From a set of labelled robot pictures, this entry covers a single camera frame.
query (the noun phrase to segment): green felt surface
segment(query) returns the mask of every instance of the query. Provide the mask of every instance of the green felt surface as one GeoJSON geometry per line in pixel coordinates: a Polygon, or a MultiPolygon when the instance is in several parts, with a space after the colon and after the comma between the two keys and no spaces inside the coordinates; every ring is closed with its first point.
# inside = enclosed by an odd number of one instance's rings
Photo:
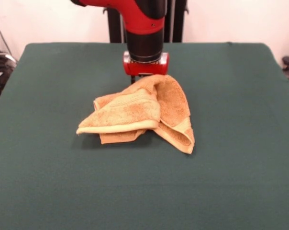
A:
{"type": "Polygon", "coordinates": [[[261,44],[171,44],[196,149],[77,136],[124,45],[27,46],[0,98],[0,230],[289,230],[289,81],[261,44]]]}

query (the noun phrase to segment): orange towel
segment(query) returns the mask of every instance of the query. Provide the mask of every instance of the orange towel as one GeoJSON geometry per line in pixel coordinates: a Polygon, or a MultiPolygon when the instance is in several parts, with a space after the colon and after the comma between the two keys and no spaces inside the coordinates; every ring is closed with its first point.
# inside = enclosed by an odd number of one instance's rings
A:
{"type": "Polygon", "coordinates": [[[168,75],[144,77],[120,93],[94,100],[95,112],[77,134],[98,133],[101,143],[128,142],[151,129],[184,153],[195,144],[186,96],[168,75]]]}

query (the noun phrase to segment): cable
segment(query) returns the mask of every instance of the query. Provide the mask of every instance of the cable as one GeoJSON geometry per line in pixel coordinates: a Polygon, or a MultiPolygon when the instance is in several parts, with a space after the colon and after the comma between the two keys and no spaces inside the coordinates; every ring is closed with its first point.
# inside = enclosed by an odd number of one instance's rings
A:
{"type": "Polygon", "coordinates": [[[9,46],[7,45],[7,43],[6,43],[6,41],[5,41],[5,39],[4,39],[4,36],[3,36],[2,32],[1,32],[1,30],[0,30],[0,36],[1,36],[1,38],[2,38],[2,40],[3,40],[3,42],[4,42],[4,44],[5,44],[5,46],[6,46],[6,48],[7,48],[7,50],[8,50],[9,53],[11,54],[11,50],[10,50],[9,46]]]}
{"type": "Polygon", "coordinates": [[[13,57],[11,54],[9,54],[9,53],[1,52],[1,53],[0,53],[0,56],[5,56],[7,59],[13,61],[15,64],[18,63],[17,59],[14,58],[14,57],[13,57]]]}
{"type": "Polygon", "coordinates": [[[14,58],[10,54],[0,53],[0,95],[16,66],[16,62],[12,61],[12,59],[14,58]]]}

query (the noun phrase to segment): crumpled towel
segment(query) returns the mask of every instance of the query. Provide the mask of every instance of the crumpled towel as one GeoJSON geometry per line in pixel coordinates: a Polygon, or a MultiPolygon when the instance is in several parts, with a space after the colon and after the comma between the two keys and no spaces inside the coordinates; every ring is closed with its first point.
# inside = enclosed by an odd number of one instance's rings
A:
{"type": "Polygon", "coordinates": [[[151,129],[180,151],[191,154],[195,138],[190,110],[179,83],[169,75],[143,77],[119,93],[94,100],[95,111],[77,134],[98,133],[102,144],[136,140],[151,129]]]}

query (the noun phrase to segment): table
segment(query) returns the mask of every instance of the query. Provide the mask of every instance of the table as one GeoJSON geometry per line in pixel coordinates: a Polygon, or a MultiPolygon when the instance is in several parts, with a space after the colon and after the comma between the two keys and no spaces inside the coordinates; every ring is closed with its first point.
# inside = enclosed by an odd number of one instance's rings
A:
{"type": "Polygon", "coordinates": [[[0,98],[0,230],[289,230],[289,81],[263,44],[166,44],[196,149],[77,136],[121,44],[30,44],[0,98]]]}

